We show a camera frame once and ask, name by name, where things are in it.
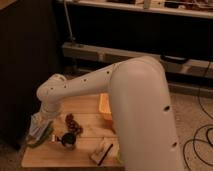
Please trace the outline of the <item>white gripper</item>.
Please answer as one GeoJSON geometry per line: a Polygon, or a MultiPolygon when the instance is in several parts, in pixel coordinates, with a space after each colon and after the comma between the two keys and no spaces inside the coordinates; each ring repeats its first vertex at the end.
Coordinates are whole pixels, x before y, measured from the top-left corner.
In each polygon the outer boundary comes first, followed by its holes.
{"type": "Polygon", "coordinates": [[[42,106],[37,113],[43,119],[47,119],[51,122],[61,113],[61,109],[59,106],[56,106],[55,108],[46,108],[45,106],[42,106]]]}

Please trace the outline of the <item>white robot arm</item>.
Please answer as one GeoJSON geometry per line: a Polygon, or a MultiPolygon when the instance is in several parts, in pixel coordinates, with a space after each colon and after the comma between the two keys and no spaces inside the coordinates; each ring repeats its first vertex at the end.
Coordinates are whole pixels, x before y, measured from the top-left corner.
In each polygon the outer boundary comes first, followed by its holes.
{"type": "Polygon", "coordinates": [[[37,89],[41,102],[29,134],[40,138],[73,96],[107,93],[125,171],[184,171],[171,98],[162,64],[142,56],[68,80],[49,77],[37,89]]]}

